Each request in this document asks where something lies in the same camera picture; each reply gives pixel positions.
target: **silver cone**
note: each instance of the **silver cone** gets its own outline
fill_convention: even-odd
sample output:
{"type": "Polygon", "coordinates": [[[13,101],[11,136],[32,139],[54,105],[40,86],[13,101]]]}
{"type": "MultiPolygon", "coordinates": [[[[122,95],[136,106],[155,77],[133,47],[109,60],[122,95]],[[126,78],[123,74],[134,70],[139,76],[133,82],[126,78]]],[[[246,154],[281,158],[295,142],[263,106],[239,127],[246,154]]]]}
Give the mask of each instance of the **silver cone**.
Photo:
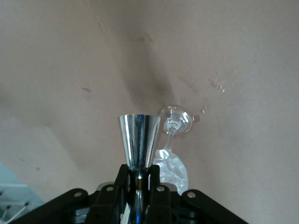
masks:
{"type": "Polygon", "coordinates": [[[127,165],[134,178],[147,178],[160,134],[158,116],[128,114],[119,117],[127,165]]]}

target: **glass stem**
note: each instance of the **glass stem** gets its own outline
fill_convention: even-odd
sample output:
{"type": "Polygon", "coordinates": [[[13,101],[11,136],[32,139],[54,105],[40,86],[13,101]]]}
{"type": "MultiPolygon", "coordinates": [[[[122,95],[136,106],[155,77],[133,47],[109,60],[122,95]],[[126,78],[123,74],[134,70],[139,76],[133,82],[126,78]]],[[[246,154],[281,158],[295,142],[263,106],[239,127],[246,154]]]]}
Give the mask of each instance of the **glass stem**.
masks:
{"type": "Polygon", "coordinates": [[[166,145],[164,147],[165,150],[171,151],[172,150],[172,144],[173,144],[173,139],[174,139],[174,134],[176,132],[175,128],[170,128],[168,132],[168,139],[166,142],[166,145]]]}

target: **light blue object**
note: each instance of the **light blue object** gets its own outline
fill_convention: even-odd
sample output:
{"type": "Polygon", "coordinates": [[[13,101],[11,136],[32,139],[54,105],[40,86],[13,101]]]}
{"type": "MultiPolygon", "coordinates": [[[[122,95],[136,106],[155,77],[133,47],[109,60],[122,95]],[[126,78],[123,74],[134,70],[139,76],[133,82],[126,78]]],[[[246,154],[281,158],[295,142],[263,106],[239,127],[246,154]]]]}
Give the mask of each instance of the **light blue object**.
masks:
{"type": "Polygon", "coordinates": [[[171,150],[157,150],[153,164],[160,167],[161,183],[171,183],[175,185],[180,195],[188,190],[189,180],[186,167],[181,159],[171,150]]]}
{"type": "Polygon", "coordinates": [[[8,224],[43,205],[43,200],[0,162],[0,224],[8,224]]]}

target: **wine glass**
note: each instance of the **wine glass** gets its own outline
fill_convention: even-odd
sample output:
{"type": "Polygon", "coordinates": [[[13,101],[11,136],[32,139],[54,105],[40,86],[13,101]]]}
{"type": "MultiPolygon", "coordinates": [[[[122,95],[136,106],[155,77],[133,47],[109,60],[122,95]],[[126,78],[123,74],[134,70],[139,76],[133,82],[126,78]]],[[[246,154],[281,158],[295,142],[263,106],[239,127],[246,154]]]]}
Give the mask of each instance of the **wine glass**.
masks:
{"type": "Polygon", "coordinates": [[[188,174],[183,162],[172,152],[172,144],[174,136],[191,130],[195,117],[185,108],[176,105],[163,108],[158,115],[164,119],[163,131],[168,138],[165,147],[156,151],[154,165],[160,167],[160,182],[174,184],[182,195],[188,190],[188,174]]]}

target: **bolt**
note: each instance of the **bolt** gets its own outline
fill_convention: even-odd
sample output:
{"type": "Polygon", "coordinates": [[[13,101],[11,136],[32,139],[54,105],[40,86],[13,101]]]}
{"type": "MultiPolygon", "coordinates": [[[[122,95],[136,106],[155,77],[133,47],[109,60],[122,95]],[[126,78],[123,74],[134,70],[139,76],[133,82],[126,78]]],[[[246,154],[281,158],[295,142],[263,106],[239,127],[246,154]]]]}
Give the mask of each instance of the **bolt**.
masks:
{"type": "Polygon", "coordinates": [[[81,192],[77,192],[77,193],[74,194],[74,197],[80,197],[81,195],[82,195],[81,192]]]}
{"type": "Polygon", "coordinates": [[[195,197],[196,197],[196,194],[195,194],[194,192],[190,191],[190,192],[188,192],[187,196],[188,196],[189,198],[195,198],[195,197]]]}
{"type": "Polygon", "coordinates": [[[164,191],[164,190],[165,190],[165,188],[163,186],[157,187],[157,191],[164,191]]]}
{"type": "Polygon", "coordinates": [[[113,191],[114,188],[113,187],[107,187],[106,191],[113,191]]]}

